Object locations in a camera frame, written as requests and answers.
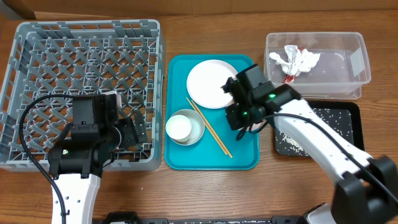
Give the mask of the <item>white cup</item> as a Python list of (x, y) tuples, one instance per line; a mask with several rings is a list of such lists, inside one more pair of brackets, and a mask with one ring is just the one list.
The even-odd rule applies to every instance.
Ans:
[(190, 137), (192, 123), (186, 116), (178, 114), (166, 122), (165, 130), (173, 140), (185, 142)]

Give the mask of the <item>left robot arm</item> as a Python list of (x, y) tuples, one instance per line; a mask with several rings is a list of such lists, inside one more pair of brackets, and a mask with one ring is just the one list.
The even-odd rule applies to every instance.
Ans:
[(73, 120), (49, 150), (52, 223), (91, 223), (103, 169), (118, 149), (140, 148), (148, 140), (142, 113), (121, 115), (121, 99), (81, 95), (72, 99)]

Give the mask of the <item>pink small bowl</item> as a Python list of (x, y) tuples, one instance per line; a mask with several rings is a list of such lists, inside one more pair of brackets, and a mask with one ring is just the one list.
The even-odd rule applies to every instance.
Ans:
[(262, 123), (254, 123), (250, 127), (247, 128), (248, 131), (255, 132), (261, 127)]

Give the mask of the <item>pile of rice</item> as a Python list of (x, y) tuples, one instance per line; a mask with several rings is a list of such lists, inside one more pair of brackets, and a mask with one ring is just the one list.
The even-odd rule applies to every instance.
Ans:
[[(336, 131), (345, 140), (354, 144), (353, 127), (351, 113), (346, 109), (314, 108), (314, 113), (318, 115), (326, 124)], [(309, 155), (291, 137), (279, 130), (274, 130), (275, 150), (283, 156), (302, 156)]]

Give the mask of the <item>white napkin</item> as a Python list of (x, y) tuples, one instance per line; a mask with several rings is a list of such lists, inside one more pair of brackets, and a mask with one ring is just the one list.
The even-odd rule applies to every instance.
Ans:
[(296, 45), (285, 45), (287, 61), (276, 52), (271, 52), (269, 57), (275, 60), (276, 65), (280, 65), (282, 71), (289, 76), (299, 76), (303, 72), (309, 72), (316, 66), (320, 59), (319, 53), (309, 52), (307, 49), (300, 49)]

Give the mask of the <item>grey-green bowl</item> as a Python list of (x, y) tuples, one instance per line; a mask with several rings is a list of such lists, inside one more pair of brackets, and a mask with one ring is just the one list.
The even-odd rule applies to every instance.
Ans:
[(203, 133), (205, 131), (205, 122), (204, 122), (203, 118), (196, 111), (190, 110), (190, 109), (179, 110), (179, 111), (175, 112), (172, 116), (175, 116), (178, 114), (186, 116), (191, 121), (192, 131), (190, 133), (189, 139), (185, 142), (175, 141), (172, 138), (171, 138), (171, 140), (176, 142), (179, 145), (182, 145), (182, 146), (189, 146), (189, 145), (195, 144), (196, 142), (198, 142), (201, 139), (201, 137), (203, 136)]

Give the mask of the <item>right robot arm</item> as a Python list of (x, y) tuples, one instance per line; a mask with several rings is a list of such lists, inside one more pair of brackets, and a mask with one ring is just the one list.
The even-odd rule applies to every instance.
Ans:
[(397, 216), (397, 166), (373, 158), (345, 140), (288, 84), (275, 87), (254, 64), (222, 87), (233, 97), (226, 118), (240, 140), (257, 123), (298, 142), (335, 186), (331, 204), (305, 213), (298, 223), (387, 223)]

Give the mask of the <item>red sauce packet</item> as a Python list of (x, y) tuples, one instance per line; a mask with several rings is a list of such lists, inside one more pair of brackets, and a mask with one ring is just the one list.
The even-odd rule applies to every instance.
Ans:
[(283, 72), (286, 74), (284, 83), (291, 84), (294, 82), (295, 77), (301, 66), (303, 55), (302, 49), (296, 45), (286, 45), (284, 47), (287, 54), (288, 62), (282, 67)]

